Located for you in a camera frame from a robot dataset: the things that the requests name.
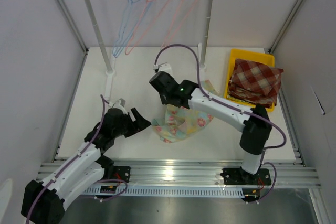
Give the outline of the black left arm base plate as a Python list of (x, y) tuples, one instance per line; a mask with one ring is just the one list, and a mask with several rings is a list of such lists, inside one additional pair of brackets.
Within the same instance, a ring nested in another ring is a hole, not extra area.
[(131, 175), (130, 166), (112, 166), (104, 172), (104, 179), (120, 179), (129, 182)]

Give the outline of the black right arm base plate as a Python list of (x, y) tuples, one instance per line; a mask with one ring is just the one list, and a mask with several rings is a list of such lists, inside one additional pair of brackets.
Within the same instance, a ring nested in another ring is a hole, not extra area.
[(270, 186), (272, 184), (270, 172), (266, 168), (260, 168), (256, 174), (250, 174), (242, 168), (223, 168), (221, 176), (225, 185)]

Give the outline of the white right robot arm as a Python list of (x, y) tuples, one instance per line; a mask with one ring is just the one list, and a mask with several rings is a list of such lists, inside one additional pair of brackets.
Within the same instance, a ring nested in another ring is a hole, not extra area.
[(183, 80), (177, 83), (164, 71), (157, 72), (149, 84), (159, 93), (162, 104), (208, 113), (241, 132), (239, 145), (244, 150), (244, 158), (238, 169), (239, 179), (244, 185), (258, 180), (263, 150), (272, 129), (263, 106), (250, 108), (233, 104), (205, 91), (195, 82)]

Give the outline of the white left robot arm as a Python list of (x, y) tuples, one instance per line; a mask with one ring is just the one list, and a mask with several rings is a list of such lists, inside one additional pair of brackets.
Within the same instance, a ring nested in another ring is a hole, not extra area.
[(104, 153), (115, 139), (133, 136), (150, 125), (136, 108), (130, 112), (109, 109), (72, 157), (42, 181), (27, 184), (21, 209), (26, 223), (59, 223), (71, 203), (92, 184), (127, 185)]

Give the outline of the floral pastel skirt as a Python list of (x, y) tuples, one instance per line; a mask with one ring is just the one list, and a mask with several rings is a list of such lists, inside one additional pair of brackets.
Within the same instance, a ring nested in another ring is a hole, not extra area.
[(213, 119), (206, 112), (166, 105), (164, 116), (152, 121), (152, 129), (162, 142), (172, 144), (193, 136)]

